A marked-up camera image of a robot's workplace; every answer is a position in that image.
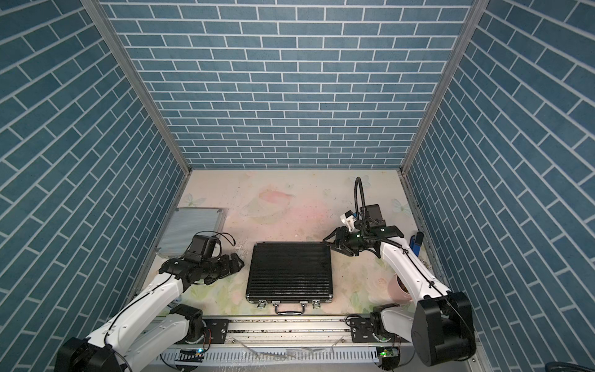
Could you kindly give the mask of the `black poker set case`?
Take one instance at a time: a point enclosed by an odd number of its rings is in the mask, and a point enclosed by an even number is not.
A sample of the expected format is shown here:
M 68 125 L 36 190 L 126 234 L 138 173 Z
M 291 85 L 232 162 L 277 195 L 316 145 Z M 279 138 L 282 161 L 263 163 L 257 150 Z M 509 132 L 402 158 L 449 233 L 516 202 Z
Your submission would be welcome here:
M 281 312 L 282 304 L 311 304 L 319 308 L 334 299 L 333 266 L 329 246 L 316 242 L 261 242 L 253 247 L 246 300 L 264 308 L 271 304 L 282 316 L 304 312 Z

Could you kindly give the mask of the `silver aluminium poker case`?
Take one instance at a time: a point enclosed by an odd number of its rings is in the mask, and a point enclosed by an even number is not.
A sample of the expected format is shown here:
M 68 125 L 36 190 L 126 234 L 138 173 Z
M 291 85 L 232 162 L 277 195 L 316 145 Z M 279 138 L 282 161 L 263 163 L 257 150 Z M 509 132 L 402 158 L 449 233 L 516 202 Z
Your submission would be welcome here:
M 160 257 L 181 256 L 196 233 L 220 232 L 226 219 L 225 209 L 182 207 L 174 211 L 156 245 Z

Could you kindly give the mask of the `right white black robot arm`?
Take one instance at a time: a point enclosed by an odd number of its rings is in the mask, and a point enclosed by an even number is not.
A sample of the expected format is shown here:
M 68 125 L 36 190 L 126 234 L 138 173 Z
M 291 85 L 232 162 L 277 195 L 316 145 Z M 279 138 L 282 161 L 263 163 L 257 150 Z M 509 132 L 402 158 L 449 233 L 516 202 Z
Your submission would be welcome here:
M 342 226 L 323 239 L 329 248 L 348 257 L 374 253 L 394 270 L 412 298 L 412 312 L 400 305 L 376 307 L 370 313 L 373 335 L 381 341 L 406 339 L 429 367 L 469 360 L 477 351 L 470 300 L 440 282 L 407 240 L 390 230 L 389 226 L 350 232 Z

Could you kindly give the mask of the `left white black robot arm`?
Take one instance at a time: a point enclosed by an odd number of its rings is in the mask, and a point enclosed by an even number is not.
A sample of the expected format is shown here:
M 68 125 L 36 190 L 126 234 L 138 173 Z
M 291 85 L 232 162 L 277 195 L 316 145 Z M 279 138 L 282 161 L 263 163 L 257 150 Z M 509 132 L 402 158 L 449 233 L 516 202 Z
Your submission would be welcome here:
M 191 254 L 167 260 L 158 275 L 123 310 L 85 338 L 57 352 L 56 371 L 141 371 L 176 343 L 209 342 L 201 309 L 172 302 L 197 282 L 211 285 L 242 270 L 237 254 Z

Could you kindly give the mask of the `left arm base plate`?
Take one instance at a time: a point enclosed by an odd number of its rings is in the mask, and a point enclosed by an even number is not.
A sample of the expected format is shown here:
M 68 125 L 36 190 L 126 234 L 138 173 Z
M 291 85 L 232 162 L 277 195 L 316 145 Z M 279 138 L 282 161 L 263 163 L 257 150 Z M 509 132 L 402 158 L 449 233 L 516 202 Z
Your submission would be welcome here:
M 183 343 L 223 345 L 226 342 L 229 323 L 228 319 L 204 319 L 198 335 L 190 335 L 190 339 L 184 340 Z

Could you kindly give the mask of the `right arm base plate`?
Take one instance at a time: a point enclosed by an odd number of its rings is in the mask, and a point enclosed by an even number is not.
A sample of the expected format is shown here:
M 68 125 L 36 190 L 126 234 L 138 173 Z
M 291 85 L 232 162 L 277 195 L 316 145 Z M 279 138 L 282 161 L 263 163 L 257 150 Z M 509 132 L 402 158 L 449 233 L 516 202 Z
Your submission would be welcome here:
M 351 315 L 347 316 L 344 322 L 353 343 L 409 343 L 406 339 L 376 326 L 369 317 Z

